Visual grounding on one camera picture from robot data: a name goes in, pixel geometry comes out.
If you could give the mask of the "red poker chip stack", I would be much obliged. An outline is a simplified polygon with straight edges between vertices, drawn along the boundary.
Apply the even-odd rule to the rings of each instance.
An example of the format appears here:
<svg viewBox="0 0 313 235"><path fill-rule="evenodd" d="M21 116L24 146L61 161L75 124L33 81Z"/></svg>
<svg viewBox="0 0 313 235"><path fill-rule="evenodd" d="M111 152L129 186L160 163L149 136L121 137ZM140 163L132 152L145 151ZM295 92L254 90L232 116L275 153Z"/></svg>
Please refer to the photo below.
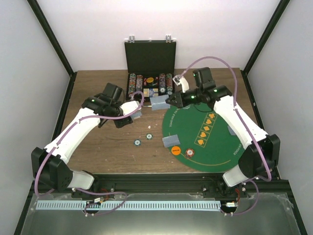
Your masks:
<svg viewBox="0 0 313 235"><path fill-rule="evenodd" d="M186 149L186 151L185 151L185 157L186 157L186 158L190 159L190 158L192 158L194 155L195 155L194 149L192 149L192 148Z"/></svg>

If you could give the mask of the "blue poker chip stack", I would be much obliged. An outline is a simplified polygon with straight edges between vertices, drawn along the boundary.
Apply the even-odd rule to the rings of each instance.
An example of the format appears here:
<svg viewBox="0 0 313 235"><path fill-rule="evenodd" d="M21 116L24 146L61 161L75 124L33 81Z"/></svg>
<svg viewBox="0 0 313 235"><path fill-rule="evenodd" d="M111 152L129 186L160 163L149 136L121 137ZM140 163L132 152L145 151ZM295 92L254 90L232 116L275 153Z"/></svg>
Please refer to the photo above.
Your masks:
<svg viewBox="0 0 313 235"><path fill-rule="evenodd" d="M140 146L141 145L141 140L139 140L139 139L134 140L134 145L135 146Z"/></svg>

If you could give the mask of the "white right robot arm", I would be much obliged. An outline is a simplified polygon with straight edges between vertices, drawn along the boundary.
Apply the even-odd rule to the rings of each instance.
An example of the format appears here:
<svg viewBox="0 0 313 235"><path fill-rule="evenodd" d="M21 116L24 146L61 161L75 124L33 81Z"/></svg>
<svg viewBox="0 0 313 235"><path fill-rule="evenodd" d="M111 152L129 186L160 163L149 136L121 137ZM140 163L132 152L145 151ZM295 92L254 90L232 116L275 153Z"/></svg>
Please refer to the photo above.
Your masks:
<svg viewBox="0 0 313 235"><path fill-rule="evenodd" d="M239 106L236 92L226 86L217 86L210 68L193 70L196 88L190 89L183 74L173 77L175 85L181 87L166 99L166 103L177 108L204 103L218 114L240 140L244 152L236 166L223 174L217 191L222 197L229 197L235 186L256 178L270 182L271 171L278 165L280 139L269 135L259 127Z"/></svg>

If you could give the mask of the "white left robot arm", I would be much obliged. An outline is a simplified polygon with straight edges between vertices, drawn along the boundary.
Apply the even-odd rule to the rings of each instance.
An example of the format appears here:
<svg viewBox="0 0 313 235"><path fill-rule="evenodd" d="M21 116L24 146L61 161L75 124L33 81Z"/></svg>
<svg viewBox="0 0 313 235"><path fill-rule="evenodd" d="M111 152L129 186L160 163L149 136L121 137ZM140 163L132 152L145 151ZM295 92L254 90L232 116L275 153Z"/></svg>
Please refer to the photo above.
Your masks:
<svg viewBox="0 0 313 235"><path fill-rule="evenodd" d="M95 177L86 171L71 170L69 160L95 127L102 127L107 120L113 120L117 128L132 123L131 115L140 108L134 99L128 102L119 100L123 89L112 83L103 92L88 97L71 123L44 148L36 147L31 153L32 169L35 178L35 192L42 183L56 191L66 188L81 188L90 198L96 197L100 186Z"/></svg>

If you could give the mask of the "grey playing card deck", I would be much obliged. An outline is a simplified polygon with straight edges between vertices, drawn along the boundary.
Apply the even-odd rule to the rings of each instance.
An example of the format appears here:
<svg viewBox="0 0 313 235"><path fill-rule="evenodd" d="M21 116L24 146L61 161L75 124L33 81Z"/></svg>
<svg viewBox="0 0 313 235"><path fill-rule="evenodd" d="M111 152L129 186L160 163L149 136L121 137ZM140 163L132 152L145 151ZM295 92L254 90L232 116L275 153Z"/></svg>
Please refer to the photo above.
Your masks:
<svg viewBox="0 0 313 235"><path fill-rule="evenodd" d="M141 116L142 116L142 112L141 112L141 111L137 111L136 113L132 114L132 115L130 116L130 118L131 118L132 120L136 120L136 119L140 118Z"/></svg>

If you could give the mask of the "orange big blind button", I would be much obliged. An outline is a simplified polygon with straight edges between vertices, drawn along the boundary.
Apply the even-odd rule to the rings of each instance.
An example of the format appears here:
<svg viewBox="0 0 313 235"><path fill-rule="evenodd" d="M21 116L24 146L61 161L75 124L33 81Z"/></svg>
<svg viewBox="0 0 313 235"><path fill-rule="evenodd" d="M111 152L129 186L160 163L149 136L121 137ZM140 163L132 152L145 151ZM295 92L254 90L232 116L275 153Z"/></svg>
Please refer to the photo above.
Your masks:
<svg viewBox="0 0 313 235"><path fill-rule="evenodd" d="M181 148L179 146L173 146L171 148L171 153L175 156L178 156L181 154Z"/></svg>

